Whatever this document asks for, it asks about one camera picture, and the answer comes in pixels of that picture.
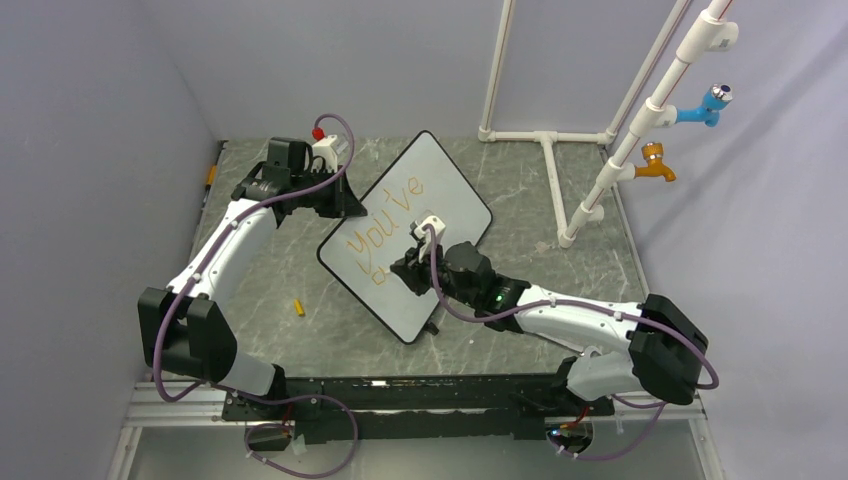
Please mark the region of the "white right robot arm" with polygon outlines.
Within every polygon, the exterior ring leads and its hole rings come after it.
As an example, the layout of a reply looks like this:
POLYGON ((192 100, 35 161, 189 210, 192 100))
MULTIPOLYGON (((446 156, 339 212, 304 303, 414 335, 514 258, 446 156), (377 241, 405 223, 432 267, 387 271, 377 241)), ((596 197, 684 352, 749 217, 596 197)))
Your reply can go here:
POLYGON ((417 296, 433 293, 443 306, 470 308, 471 315, 452 313, 462 321, 583 349, 562 363, 550 391, 564 415, 632 391, 688 405, 703 386, 702 371, 714 371, 706 365, 706 335, 662 295, 615 303, 557 293, 496 272, 469 242, 448 249, 419 244, 390 270, 417 296))

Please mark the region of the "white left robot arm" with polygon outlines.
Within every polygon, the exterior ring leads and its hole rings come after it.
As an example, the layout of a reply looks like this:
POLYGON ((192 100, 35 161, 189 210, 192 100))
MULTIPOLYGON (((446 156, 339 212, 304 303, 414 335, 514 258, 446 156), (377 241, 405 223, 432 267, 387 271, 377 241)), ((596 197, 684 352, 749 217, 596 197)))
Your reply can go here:
POLYGON ((243 352, 223 308, 252 258, 294 211, 311 209, 330 219, 366 215, 346 175, 349 139, 319 128, 313 136, 314 143, 270 139, 265 160, 234 187, 222 220, 188 266, 166 287, 141 294, 145 361, 164 400, 180 398, 164 387, 163 374, 172 373, 248 397, 261 419, 285 411, 284 369, 243 352))

